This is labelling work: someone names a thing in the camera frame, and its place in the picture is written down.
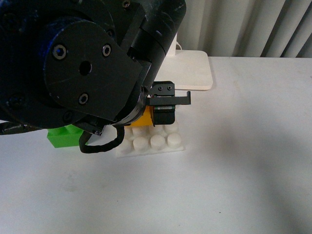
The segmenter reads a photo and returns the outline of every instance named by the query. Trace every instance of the white baseplate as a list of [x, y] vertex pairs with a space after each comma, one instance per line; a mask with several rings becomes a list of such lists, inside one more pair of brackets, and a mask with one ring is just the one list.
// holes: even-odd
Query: white baseplate
[[116, 157], [154, 155], [185, 150], [178, 123], [126, 127], [125, 139], [116, 148]]

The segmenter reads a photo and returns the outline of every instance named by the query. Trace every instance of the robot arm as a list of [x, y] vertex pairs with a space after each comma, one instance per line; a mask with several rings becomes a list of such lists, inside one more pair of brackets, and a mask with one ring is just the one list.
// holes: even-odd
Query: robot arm
[[[154, 125], [173, 123], [190, 93], [154, 80], [185, 11], [184, 0], [0, 1], [0, 135], [73, 124], [96, 153], [147, 105]], [[85, 146], [106, 125], [117, 138]]]

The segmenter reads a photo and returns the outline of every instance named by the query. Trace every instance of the white table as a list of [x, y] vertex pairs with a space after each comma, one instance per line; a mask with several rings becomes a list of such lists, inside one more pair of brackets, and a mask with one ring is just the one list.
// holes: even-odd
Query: white table
[[212, 90], [177, 109], [184, 152], [116, 159], [54, 149], [46, 131], [0, 137], [0, 233], [312, 233], [312, 59], [210, 63]]

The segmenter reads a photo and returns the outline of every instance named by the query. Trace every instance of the green block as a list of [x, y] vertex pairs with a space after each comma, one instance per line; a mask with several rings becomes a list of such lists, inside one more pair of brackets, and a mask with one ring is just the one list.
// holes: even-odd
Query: green block
[[73, 125], [66, 127], [48, 129], [47, 138], [55, 148], [79, 146], [79, 138], [83, 130]]

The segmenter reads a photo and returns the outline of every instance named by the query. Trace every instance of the lego stud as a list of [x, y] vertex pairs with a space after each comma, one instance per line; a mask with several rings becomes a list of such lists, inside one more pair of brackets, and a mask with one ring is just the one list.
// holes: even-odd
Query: lego stud
[[179, 130], [179, 124], [174, 122], [171, 125], [165, 125], [165, 131], [167, 134], [176, 133]]
[[147, 138], [140, 136], [134, 139], [133, 147], [135, 151], [140, 152], [140, 153], [147, 151], [149, 147]]
[[156, 125], [155, 127], [153, 125], [149, 126], [150, 134], [156, 135], [161, 134], [164, 131], [163, 125]]
[[135, 137], [144, 137], [147, 135], [147, 128], [146, 127], [133, 127], [132, 132]]
[[151, 138], [151, 147], [154, 150], [163, 150], [166, 147], [166, 140], [161, 135], [155, 135]]
[[133, 136], [132, 129], [129, 127], [125, 127], [125, 138], [129, 139]]
[[117, 149], [123, 155], [129, 154], [132, 151], [131, 141], [129, 141], [128, 139], [124, 139]]
[[178, 133], [172, 133], [168, 136], [168, 146], [172, 149], [177, 149], [182, 145], [182, 138]]

